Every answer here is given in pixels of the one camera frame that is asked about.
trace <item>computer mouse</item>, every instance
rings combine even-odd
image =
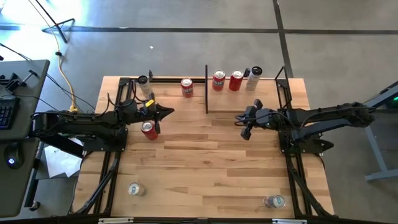
[[[4,160],[11,169],[18,169],[24,163],[24,155],[18,142],[12,142],[4,149]]]

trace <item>wood plank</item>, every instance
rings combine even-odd
[[[120,77],[104,77],[96,112],[107,105],[107,93],[114,101]],[[301,78],[289,79],[292,104],[309,109]],[[235,116],[255,98],[264,107],[279,107],[276,85],[261,80],[255,91],[228,88],[209,89],[209,110],[205,113],[205,85],[195,84],[194,97],[182,97],[178,83],[153,83],[157,103],[175,108],[160,122],[161,134],[153,141],[141,133],[141,124],[132,124],[122,154],[111,215],[122,217],[220,217],[292,218],[292,199],[285,157],[280,153],[277,133],[253,129],[250,141],[240,137]],[[137,95],[143,98],[138,89]],[[78,209],[98,185],[103,152],[92,153],[83,163],[73,208]],[[319,158],[303,155],[307,184],[326,210],[333,213],[325,171]],[[145,185],[144,196],[127,192],[131,182]],[[102,201],[106,203],[108,187]],[[287,202],[282,209],[262,204],[265,196],[281,194]],[[298,188],[300,207],[303,198]]]

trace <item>red can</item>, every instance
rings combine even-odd
[[[225,82],[225,72],[219,70],[213,75],[213,89],[216,91],[221,91],[224,87]]]
[[[182,95],[185,98],[193,97],[193,82],[190,78],[183,78],[181,80]]]
[[[149,140],[157,139],[158,134],[156,133],[155,126],[151,122],[144,122],[141,125],[141,131]]]
[[[241,71],[235,71],[231,75],[231,79],[229,81],[229,89],[232,91],[238,91],[241,87],[243,80],[243,73]]]

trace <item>soda can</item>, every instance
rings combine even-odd
[[[231,75],[229,80],[229,89],[232,91],[238,91],[241,87],[243,80],[243,73],[241,71],[235,71]]]
[[[258,66],[252,67],[250,75],[248,77],[248,82],[246,83],[247,90],[255,90],[257,83],[260,80],[260,75],[262,74],[262,69]]]
[[[193,97],[193,82],[190,78],[183,78],[181,80],[181,90],[185,98]]]
[[[225,82],[225,72],[219,70],[213,75],[213,89],[216,91],[221,91],[224,87]]]
[[[155,126],[149,121],[143,122],[141,125],[141,131],[149,140],[154,140],[158,136]]]
[[[128,191],[129,194],[133,196],[143,196],[146,192],[146,189],[144,185],[133,182],[129,185]]]
[[[146,77],[145,75],[141,75],[140,77],[138,77],[137,82],[139,88],[142,91],[142,94],[147,99],[150,99],[150,94],[153,93],[154,91],[152,90],[148,77]]]
[[[281,195],[265,197],[262,202],[269,208],[283,208],[286,205],[286,201]]]

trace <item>can lid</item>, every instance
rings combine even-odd
[[[137,79],[138,84],[145,84],[148,82],[148,77],[146,77],[145,75],[141,75],[140,77],[138,77]]]
[[[274,204],[275,208],[283,208],[286,205],[285,199],[280,195],[276,195],[272,200],[272,203]]]
[[[216,78],[224,78],[224,77],[225,77],[225,72],[224,72],[224,71],[221,71],[221,70],[218,70],[218,71],[216,71],[216,72],[214,73],[214,76],[215,76]]]
[[[242,78],[243,77],[243,73],[241,71],[235,71],[232,73],[232,76],[235,78]]]
[[[144,122],[141,125],[141,130],[142,131],[150,131],[152,129],[152,123],[151,122]]]
[[[131,195],[137,195],[139,193],[139,184],[137,183],[131,183],[129,186],[129,194]]]
[[[254,66],[251,69],[251,73],[253,73],[253,75],[261,75],[262,74],[262,69],[258,66]]]
[[[190,86],[192,84],[192,80],[190,78],[183,78],[181,80],[181,85],[183,86]]]

